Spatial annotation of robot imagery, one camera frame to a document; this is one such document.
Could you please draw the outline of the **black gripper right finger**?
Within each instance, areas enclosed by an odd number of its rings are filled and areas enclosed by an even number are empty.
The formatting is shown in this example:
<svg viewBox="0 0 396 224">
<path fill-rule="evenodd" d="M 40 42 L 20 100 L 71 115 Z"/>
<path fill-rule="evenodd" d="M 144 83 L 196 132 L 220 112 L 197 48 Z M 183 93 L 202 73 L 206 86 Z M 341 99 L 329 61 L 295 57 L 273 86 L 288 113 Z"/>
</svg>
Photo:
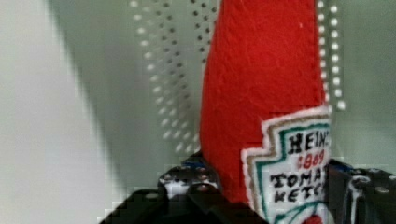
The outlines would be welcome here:
<svg viewBox="0 0 396 224">
<path fill-rule="evenodd" d="M 331 159 L 326 193 L 333 224 L 396 224 L 395 174 Z"/>
</svg>

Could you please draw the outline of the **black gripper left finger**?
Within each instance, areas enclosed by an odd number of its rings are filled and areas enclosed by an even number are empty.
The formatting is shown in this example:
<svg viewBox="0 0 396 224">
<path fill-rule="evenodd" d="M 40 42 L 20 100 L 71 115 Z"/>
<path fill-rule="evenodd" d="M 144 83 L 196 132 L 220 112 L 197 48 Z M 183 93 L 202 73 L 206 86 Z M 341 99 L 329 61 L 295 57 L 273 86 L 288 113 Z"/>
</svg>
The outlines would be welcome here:
<svg viewBox="0 0 396 224">
<path fill-rule="evenodd" d="M 198 152 L 132 193 L 99 224 L 268 224 L 225 198 L 217 172 Z"/>
</svg>

